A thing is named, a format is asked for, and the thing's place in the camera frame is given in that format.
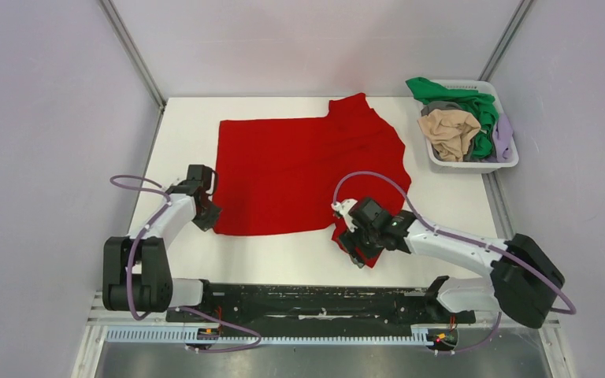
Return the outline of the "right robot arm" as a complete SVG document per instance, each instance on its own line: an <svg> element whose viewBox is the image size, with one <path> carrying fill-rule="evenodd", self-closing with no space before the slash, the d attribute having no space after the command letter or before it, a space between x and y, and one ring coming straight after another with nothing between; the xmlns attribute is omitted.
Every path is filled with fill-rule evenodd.
<svg viewBox="0 0 605 378"><path fill-rule="evenodd" d="M433 321L463 312L501 312L527 328L540 328L565 282L527 235L478 239L430 224L411 211L393 215L371 198L334 202L332 210L346 225L339 244L360 267L388 250L435 258L474 273L472 279L434 279L423 301L425 315Z"/></svg>

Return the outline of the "red t shirt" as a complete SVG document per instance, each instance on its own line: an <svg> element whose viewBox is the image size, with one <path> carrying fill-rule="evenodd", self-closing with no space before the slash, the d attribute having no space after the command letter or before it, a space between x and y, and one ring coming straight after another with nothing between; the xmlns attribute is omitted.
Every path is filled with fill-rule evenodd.
<svg viewBox="0 0 605 378"><path fill-rule="evenodd" d="M261 236L346 228L335 200L370 197L394 213L411 184L405 144L363 93L332 100L323 117L223 120L214 231Z"/></svg>

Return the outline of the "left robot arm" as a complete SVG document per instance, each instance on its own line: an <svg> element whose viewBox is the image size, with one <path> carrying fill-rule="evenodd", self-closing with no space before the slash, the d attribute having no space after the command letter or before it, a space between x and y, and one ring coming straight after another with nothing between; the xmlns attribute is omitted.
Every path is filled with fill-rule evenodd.
<svg viewBox="0 0 605 378"><path fill-rule="evenodd" d="M102 303L107 310L128 311L142 320L149 313L164 313L178 299L167 255L172 241L188 224L203 232L212 229L221 208L211 200L217 174L206 165L189 165L186 177L169 187L145 177L137 179L138 186L128 185L128 178L120 174L109 181L122 189L160 195L162 201L136 231L106 240Z"/></svg>

